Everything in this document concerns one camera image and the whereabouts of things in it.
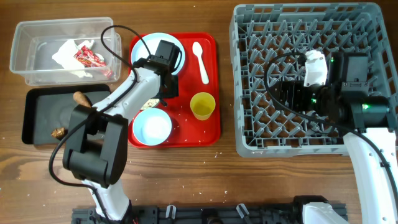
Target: wooden surface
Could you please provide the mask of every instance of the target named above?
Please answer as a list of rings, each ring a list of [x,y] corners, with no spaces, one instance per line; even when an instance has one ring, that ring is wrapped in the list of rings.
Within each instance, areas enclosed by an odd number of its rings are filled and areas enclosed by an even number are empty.
[[[99,16],[109,16],[115,24],[140,33],[208,32],[218,44],[221,139],[212,147],[202,148],[138,150],[129,147],[122,179],[124,191],[134,205],[259,204],[290,202],[295,195],[323,195],[331,201],[346,203],[350,222],[361,223],[349,157],[244,159],[236,153],[230,106],[234,90],[229,61],[229,22],[237,4],[278,1],[62,2],[8,0],[0,3],[0,223],[69,223],[73,208],[93,205],[88,190],[64,187],[51,179],[47,167],[53,145],[34,147],[22,143],[25,96],[31,87],[21,76],[9,71],[9,56],[20,21]],[[384,14],[392,51],[396,53],[398,2],[377,3]],[[123,55],[127,58],[132,34],[125,30],[117,32],[122,37]],[[123,67],[120,82],[111,88],[115,89],[126,74],[127,68]],[[61,156],[59,153],[55,161],[55,171],[62,179],[73,181],[71,173],[62,168]]]

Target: transparent container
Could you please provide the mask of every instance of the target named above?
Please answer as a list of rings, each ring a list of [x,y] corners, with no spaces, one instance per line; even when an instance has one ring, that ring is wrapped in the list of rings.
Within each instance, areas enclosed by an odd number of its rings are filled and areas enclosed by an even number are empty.
[[[48,21],[20,22],[12,41],[10,70],[25,78],[28,85],[64,85],[106,83],[119,80],[121,61],[112,56],[101,43],[101,33],[113,25],[109,17],[57,19]],[[67,70],[52,59],[59,48],[73,39],[77,45],[85,40],[94,40],[91,50],[101,54],[105,67]],[[104,34],[105,44],[121,56],[121,39],[114,29]],[[105,71],[113,74],[107,78]],[[76,73],[86,72],[92,77],[79,77]]]

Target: black tray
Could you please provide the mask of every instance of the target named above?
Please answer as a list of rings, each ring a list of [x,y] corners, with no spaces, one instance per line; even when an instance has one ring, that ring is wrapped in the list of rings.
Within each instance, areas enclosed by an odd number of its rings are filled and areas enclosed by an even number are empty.
[[[93,103],[110,95],[109,86],[81,85],[54,88],[36,88],[26,94],[22,142],[25,144],[54,144],[59,140],[51,133],[56,128],[68,129],[70,114],[77,106],[73,100],[76,91],[84,93]],[[102,134],[89,136],[89,139],[101,139]]]

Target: plastic crate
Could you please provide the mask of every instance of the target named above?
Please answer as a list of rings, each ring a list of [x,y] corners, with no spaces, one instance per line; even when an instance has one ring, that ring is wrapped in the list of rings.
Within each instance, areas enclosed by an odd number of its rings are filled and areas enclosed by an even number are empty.
[[[229,26],[229,43],[236,150],[243,157],[347,155],[336,130],[275,110],[262,78],[267,62],[282,53],[317,49],[329,61],[330,52],[365,52],[369,55],[369,95],[389,97],[398,109],[398,77],[377,4],[238,5]],[[280,59],[269,72],[269,86],[305,76],[295,57]]]

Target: white spoon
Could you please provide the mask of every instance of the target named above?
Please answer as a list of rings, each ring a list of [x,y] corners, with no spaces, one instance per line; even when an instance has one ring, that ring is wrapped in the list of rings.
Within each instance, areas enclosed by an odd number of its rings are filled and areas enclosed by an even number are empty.
[[[193,43],[192,51],[198,57],[201,81],[203,84],[209,84],[209,77],[207,76],[205,65],[201,59],[201,54],[203,53],[201,45],[198,42]]]

